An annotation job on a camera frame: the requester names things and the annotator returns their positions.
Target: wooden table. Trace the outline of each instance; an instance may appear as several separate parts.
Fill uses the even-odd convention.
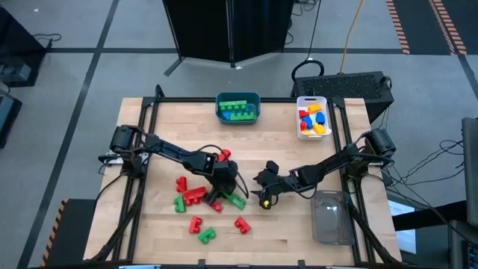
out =
[[[118,125],[136,125],[140,104],[141,99],[124,99]],[[238,163],[249,190],[260,189],[252,178],[264,169],[268,160],[274,160],[280,166],[279,174],[286,175],[292,168],[316,164],[335,154],[331,135],[322,141],[301,141],[297,138],[294,103],[263,103],[261,106],[261,116],[255,125],[224,126],[215,116],[214,103],[161,103],[156,134],[188,150],[208,143],[230,149],[232,160]],[[346,99],[346,106],[350,131],[355,140],[370,129],[367,112],[363,99]],[[345,142],[338,109],[336,114],[343,146]],[[102,187],[119,171],[118,166],[108,168]],[[370,173],[380,176],[377,168],[371,167]],[[297,265],[297,260],[303,259],[307,265],[353,265],[350,247],[314,242],[309,200],[297,194],[281,194],[279,203],[267,211],[260,208],[258,198],[251,195],[243,211],[224,202],[222,214],[204,203],[188,207],[185,214],[177,214],[173,200],[178,196],[175,179],[179,176],[187,177],[189,188],[204,185],[211,188],[203,177],[190,174],[180,164],[159,156],[152,157],[134,263],[197,264],[198,259],[205,259],[207,265]],[[98,202],[85,259],[95,255],[117,227],[125,182],[126,179],[122,179],[112,185]],[[318,189],[341,190],[338,171],[326,176]],[[391,255],[401,260],[383,183],[373,177],[365,178],[362,191],[371,229]],[[193,215],[202,217],[202,230],[214,227],[217,231],[217,237],[209,244],[203,245],[197,235],[189,234]],[[243,216],[252,227],[245,235],[234,226],[238,215]],[[361,259],[366,261],[363,237],[358,227],[357,236]],[[124,234],[121,257],[125,257],[128,238],[129,230]]]

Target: white container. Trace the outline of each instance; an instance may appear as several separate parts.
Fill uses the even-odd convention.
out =
[[[299,118],[299,111],[304,110],[307,111],[309,105],[319,104],[322,107],[322,112],[324,117],[326,118],[326,122],[323,124],[323,127],[326,129],[325,134],[318,134],[314,132],[314,129],[301,131],[300,130],[300,123],[302,120]],[[309,115],[312,119],[312,122],[315,123],[315,114]],[[325,136],[330,135],[332,130],[329,127],[329,116],[327,114],[327,99],[322,96],[300,96],[297,98],[297,108],[296,108],[296,122],[297,122],[297,137],[300,140],[321,140]]]

